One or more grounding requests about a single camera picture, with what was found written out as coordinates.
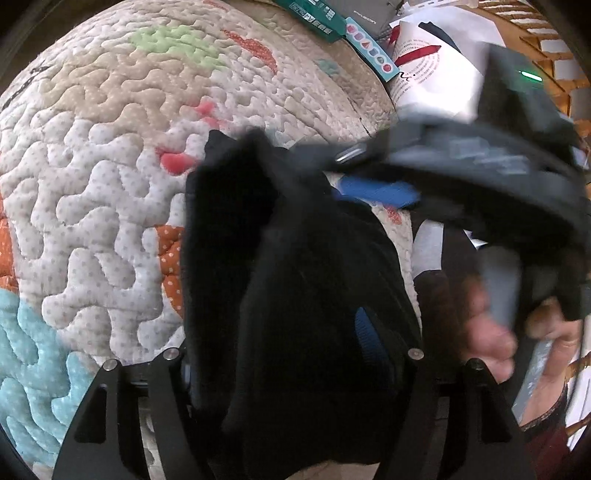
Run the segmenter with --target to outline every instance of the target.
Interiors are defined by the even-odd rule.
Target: box
[[[319,0],[273,0],[329,43],[345,36],[345,19]]]
[[[354,18],[373,38],[389,33],[389,23],[396,17],[402,0],[328,0],[343,17]]]
[[[346,20],[346,38],[353,48],[365,58],[375,73],[385,82],[389,82],[398,75],[398,67],[384,49],[378,45],[369,34],[351,17]]]

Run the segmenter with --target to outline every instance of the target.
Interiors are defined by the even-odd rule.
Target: red stripe
[[[399,36],[400,36],[400,24],[396,25],[392,29],[392,34],[390,35],[390,40],[388,42],[388,46],[392,45],[392,43],[397,41]]]
[[[406,53],[401,57],[398,57],[394,64],[397,67],[401,67],[402,65],[407,64],[409,61],[422,59],[427,55],[431,55],[432,53],[437,53],[441,49],[441,45],[429,45],[428,47],[417,48],[412,52]]]

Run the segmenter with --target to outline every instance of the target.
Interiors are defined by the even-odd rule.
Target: quilted bedspread
[[[99,365],[183,340],[185,172],[209,131],[255,125],[289,147],[388,122],[386,92],[347,46],[310,40],[276,7],[231,3],[252,16],[219,0],[122,2],[0,96],[0,423],[42,478]],[[374,211],[416,305],[410,221]]]

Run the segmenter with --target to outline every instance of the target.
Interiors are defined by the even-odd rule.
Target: person's arm
[[[515,337],[490,317],[488,297],[482,284],[472,280],[468,287],[469,319],[463,357],[482,358],[496,380],[502,382],[513,372]],[[538,480],[550,480],[570,453],[565,427],[565,378],[566,369],[578,349],[580,328],[581,321],[565,321],[555,299],[544,302],[528,319],[530,337],[554,341],[544,373],[521,422]]]

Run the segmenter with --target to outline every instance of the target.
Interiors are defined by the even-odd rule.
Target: metal screw
[[[425,352],[423,352],[420,348],[411,348],[408,351],[408,356],[413,360],[422,360],[425,357]]]
[[[470,358],[467,362],[467,365],[474,370],[484,370],[485,364],[479,358]]]
[[[178,348],[169,348],[168,350],[164,351],[164,359],[165,360],[174,360],[180,355]]]
[[[103,364],[103,369],[107,370],[108,372],[110,372],[111,370],[114,370],[115,368],[117,368],[117,365],[119,364],[119,362],[117,360],[115,360],[114,358],[109,358],[107,361],[105,361],[105,363]]]

